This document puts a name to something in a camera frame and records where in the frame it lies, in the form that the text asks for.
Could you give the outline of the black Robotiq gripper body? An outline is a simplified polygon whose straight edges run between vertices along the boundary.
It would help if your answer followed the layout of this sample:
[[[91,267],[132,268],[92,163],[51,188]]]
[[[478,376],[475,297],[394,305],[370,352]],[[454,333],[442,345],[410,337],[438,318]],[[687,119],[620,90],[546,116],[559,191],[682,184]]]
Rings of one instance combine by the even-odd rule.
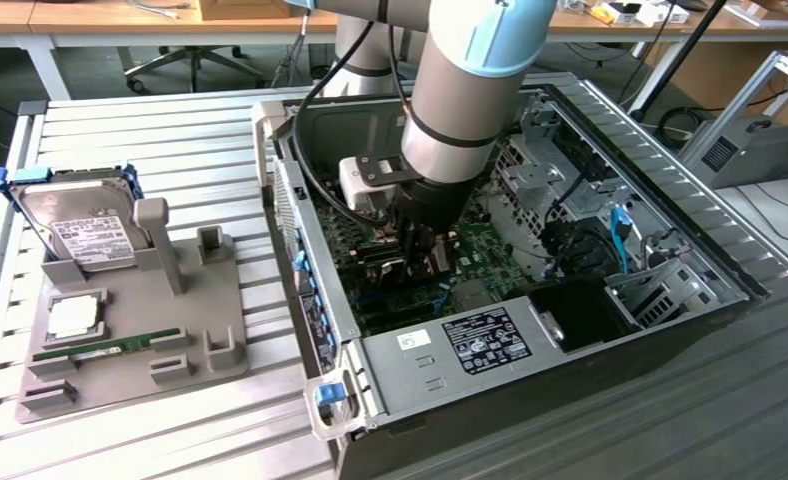
[[[444,233],[464,210],[471,181],[438,183],[427,179],[396,186],[391,207],[394,226],[438,235]]]

